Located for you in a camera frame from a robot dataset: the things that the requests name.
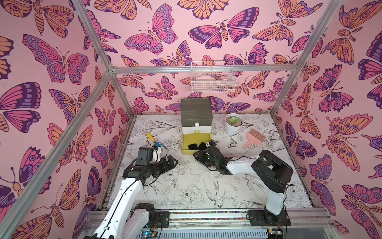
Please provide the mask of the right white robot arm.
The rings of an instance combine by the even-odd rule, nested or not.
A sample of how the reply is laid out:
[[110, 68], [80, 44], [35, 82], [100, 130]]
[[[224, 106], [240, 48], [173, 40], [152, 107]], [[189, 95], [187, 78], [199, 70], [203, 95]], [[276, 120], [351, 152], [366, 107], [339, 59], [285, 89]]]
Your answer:
[[286, 190], [293, 175], [293, 169], [286, 162], [268, 150], [257, 157], [225, 157], [215, 145], [193, 154], [196, 161], [207, 168], [213, 167], [222, 175], [252, 174], [259, 177], [268, 188], [264, 212], [277, 217], [285, 208]]

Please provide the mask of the black brooch box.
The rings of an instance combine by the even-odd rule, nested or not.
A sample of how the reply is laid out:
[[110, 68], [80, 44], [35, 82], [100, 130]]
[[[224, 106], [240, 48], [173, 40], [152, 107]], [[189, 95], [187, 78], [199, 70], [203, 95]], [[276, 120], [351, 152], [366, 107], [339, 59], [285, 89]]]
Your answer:
[[196, 143], [189, 144], [188, 148], [189, 148], [189, 150], [198, 150], [199, 149], [199, 147]]
[[201, 142], [200, 145], [198, 146], [199, 150], [205, 150], [207, 148], [207, 144], [205, 142]]

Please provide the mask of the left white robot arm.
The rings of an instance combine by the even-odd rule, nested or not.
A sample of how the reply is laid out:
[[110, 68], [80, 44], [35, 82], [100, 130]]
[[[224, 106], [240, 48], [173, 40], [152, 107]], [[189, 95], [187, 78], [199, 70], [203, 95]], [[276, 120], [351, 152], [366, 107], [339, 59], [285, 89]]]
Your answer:
[[161, 156], [162, 149], [140, 147], [137, 157], [124, 170], [118, 194], [106, 217], [92, 236], [85, 239], [135, 239], [145, 226], [159, 224], [152, 204], [133, 204], [150, 177], [158, 178], [174, 169], [179, 161], [171, 155]]

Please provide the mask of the three-tier drawer cabinet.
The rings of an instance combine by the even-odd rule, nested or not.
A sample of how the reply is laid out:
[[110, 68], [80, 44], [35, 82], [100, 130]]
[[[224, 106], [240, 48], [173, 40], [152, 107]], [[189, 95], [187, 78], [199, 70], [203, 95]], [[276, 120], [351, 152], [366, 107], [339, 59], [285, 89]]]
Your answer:
[[198, 150], [189, 150], [188, 145], [211, 141], [213, 114], [209, 98], [181, 100], [181, 126], [183, 134], [182, 154], [192, 155]]

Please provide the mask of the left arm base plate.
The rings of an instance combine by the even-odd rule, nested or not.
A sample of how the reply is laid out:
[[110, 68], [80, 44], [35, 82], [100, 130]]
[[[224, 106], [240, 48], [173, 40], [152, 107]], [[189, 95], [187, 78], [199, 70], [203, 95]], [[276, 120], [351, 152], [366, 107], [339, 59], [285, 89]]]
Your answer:
[[169, 211], [156, 211], [149, 213], [149, 221], [144, 226], [144, 229], [151, 229], [154, 227], [168, 228], [170, 223]]

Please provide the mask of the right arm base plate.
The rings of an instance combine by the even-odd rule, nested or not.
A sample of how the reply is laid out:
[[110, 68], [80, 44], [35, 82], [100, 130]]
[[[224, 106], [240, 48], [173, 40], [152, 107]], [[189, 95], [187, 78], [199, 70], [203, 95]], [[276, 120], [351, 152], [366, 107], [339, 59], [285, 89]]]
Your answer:
[[252, 227], [281, 227], [291, 226], [289, 216], [285, 209], [275, 216], [267, 210], [249, 210], [246, 216]]

